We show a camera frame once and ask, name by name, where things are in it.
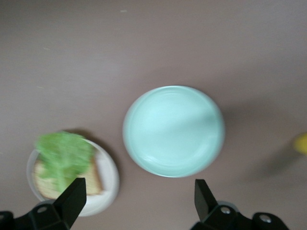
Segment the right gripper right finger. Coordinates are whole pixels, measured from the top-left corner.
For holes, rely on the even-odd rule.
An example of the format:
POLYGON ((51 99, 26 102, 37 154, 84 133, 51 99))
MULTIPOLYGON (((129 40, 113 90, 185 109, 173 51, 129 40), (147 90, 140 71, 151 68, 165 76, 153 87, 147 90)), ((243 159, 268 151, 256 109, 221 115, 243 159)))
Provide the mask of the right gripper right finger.
POLYGON ((287 230, 286 224, 276 215, 254 213, 247 218, 229 202, 217 201, 203 179, 195 180, 194 204, 200 221, 193 230, 287 230))

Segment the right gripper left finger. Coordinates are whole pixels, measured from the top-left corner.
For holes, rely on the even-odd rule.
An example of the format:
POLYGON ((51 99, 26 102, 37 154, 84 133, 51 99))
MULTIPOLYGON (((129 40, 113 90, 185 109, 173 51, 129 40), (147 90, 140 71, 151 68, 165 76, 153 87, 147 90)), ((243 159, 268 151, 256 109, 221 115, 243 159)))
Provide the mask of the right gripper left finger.
POLYGON ((69 230, 86 204, 85 178, 76 178, 56 199, 41 202, 23 216, 0 213, 2 230, 69 230))

